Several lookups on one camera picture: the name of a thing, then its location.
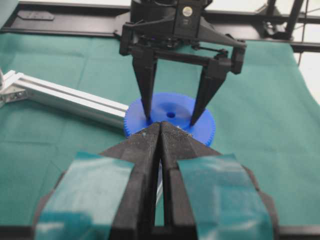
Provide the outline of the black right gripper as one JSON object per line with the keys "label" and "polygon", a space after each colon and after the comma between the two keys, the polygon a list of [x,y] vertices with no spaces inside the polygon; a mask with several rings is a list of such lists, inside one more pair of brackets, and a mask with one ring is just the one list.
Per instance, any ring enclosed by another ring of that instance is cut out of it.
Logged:
{"label": "black right gripper", "polygon": [[[152,41],[206,42],[233,48],[229,58],[210,59],[202,68],[190,125],[201,117],[206,106],[219,90],[231,70],[239,74],[244,63],[246,43],[216,31],[204,18],[210,0],[133,0],[129,22],[122,27],[119,53],[129,54],[133,34]],[[150,118],[158,59],[149,47],[135,46],[131,52],[132,66],[139,87],[143,111]]]}

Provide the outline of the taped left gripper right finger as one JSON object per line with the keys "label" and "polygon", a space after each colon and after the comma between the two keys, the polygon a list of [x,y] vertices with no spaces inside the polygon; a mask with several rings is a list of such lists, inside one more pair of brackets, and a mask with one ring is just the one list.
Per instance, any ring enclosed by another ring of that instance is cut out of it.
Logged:
{"label": "taped left gripper right finger", "polygon": [[176,240],[277,240],[278,216],[253,172],[163,121],[164,224]]}

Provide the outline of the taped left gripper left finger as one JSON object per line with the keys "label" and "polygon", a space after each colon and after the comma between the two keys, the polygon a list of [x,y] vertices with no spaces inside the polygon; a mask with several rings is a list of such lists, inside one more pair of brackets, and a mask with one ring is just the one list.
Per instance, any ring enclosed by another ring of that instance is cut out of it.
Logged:
{"label": "taped left gripper left finger", "polygon": [[142,240],[155,224],[160,124],[80,152],[43,201],[37,240]]}

